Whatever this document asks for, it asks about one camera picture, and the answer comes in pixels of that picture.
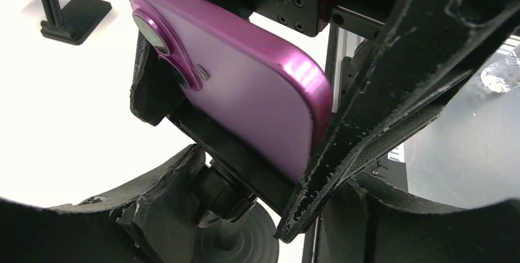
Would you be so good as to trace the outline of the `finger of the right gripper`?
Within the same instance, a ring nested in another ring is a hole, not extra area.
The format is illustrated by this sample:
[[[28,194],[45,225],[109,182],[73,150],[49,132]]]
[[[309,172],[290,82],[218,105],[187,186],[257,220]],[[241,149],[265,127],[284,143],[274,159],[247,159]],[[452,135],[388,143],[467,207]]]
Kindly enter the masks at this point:
[[[143,34],[137,36],[134,73],[130,88],[131,113],[152,126],[175,113],[186,99],[169,69]]]
[[[361,153],[394,124],[448,90],[455,70],[491,55],[519,24],[519,0],[397,0],[334,116],[275,234],[305,232]]]

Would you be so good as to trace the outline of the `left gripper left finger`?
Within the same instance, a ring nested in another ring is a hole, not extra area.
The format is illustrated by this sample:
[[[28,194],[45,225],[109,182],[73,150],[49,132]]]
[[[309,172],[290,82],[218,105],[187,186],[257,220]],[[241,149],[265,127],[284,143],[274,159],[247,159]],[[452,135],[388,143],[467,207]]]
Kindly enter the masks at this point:
[[[190,262],[198,199],[188,180],[204,151],[189,145],[161,166],[78,205],[1,200],[2,262]]]

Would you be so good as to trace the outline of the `black round-base phone stand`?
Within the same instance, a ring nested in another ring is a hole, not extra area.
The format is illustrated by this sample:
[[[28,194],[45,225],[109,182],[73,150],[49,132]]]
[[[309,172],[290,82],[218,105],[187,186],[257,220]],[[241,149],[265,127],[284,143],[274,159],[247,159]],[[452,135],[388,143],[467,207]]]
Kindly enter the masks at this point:
[[[167,118],[212,157],[188,182],[201,203],[192,261],[278,262],[276,227],[257,199],[280,213],[291,182],[189,100],[180,99]]]

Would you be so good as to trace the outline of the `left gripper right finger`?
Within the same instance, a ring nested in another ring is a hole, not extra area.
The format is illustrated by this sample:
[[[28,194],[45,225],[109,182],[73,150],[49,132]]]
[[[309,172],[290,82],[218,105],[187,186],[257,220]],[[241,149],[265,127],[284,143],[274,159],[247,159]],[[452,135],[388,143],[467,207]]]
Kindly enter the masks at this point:
[[[322,217],[332,262],[519,261],[517,199],[463,209],[360,173]]]

